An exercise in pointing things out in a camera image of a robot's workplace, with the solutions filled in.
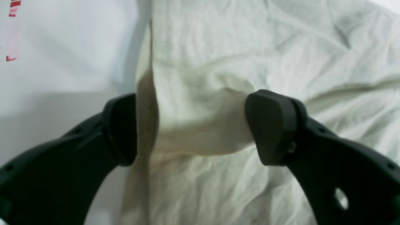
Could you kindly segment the left-side left gripper black left finger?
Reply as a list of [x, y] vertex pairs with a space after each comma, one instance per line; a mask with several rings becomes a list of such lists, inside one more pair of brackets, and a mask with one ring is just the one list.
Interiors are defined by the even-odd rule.
[[136, 144], [136, 95], [113, 98], [101, 113], [1, 167], [1, 220], [83, 225], [107, 175], [133, 164]]

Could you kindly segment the left-side left gripper right finger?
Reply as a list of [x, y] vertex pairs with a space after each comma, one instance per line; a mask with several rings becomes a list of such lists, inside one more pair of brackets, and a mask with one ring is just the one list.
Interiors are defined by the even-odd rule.
[[398, 225], [400, 171], [388, 157], [338, 137], [294, 98], [259, 90], [245, 116], [260, 161], [286, 166], [319, 225]]

